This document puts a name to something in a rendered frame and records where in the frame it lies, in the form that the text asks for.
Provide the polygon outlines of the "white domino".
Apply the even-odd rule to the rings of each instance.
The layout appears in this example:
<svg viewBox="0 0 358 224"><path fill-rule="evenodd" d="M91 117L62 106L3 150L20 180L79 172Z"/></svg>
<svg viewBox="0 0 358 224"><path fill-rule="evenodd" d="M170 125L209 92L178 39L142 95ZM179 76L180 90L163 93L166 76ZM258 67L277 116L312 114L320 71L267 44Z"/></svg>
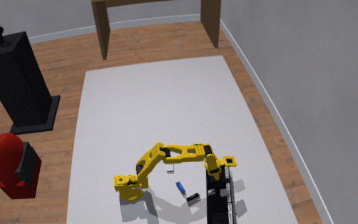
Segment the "white domino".
<svg viewBox="0 0 358 224"><path fill-rule="evenodd" d="M173 171L173 164L167 164L167 172Z"/></svg>

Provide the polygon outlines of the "blue battery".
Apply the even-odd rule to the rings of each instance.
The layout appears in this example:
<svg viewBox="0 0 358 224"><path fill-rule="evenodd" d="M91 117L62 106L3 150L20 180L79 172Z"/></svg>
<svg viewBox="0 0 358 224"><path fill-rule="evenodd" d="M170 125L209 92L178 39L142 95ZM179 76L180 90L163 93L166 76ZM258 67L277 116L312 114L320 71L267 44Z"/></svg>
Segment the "blue battery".
<svg viewBox="0 0 358 224"><path fill-rule="evenodd" d="M185 193L185 189L182 187L182 185L180 184L179 181L176 182L176 185L179 187L179 189L182 193Z"/></svg>

